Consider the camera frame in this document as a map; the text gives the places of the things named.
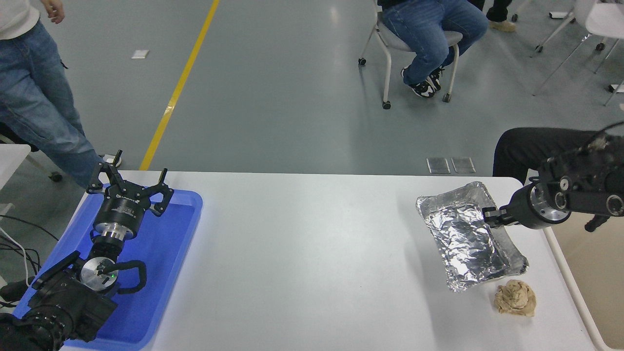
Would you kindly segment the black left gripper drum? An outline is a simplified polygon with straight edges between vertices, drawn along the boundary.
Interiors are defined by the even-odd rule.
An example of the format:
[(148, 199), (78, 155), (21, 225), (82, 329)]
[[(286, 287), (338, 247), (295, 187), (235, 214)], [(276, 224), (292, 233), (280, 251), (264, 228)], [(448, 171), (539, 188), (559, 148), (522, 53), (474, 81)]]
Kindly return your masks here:
[(94, 220), (94, 229), (102, 232), (106, 225), (116, 223), (129, 232), (137, 232), (148, 208), (147, 198), (128, 198), (120, 194), (106, 195)]

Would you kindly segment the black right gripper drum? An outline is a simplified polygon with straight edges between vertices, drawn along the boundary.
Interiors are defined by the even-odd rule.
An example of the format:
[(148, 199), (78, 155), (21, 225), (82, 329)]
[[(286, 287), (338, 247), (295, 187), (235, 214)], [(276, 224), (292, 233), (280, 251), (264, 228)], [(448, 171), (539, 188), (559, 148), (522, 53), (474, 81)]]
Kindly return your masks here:
[(552, 217), (540, 212), (546, 209), (548, 215), (552, 209), (544, 204), (540, 186), (525, 186), (516, 191), (509, 204), (505, 206), (505, 225), (522, 225), (529, 229), (543, 229), (555, 224)]

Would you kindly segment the person's left hand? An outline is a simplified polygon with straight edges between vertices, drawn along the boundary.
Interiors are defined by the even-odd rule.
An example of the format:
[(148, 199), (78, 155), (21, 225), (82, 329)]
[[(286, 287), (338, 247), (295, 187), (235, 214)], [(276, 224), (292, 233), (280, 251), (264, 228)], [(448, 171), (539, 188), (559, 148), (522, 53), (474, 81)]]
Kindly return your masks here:
[(48, 15), (49, 20), (54, 24), (60, 24), (65, 19), (64, 4), (61, 0), (41, 0), (40, 1)]

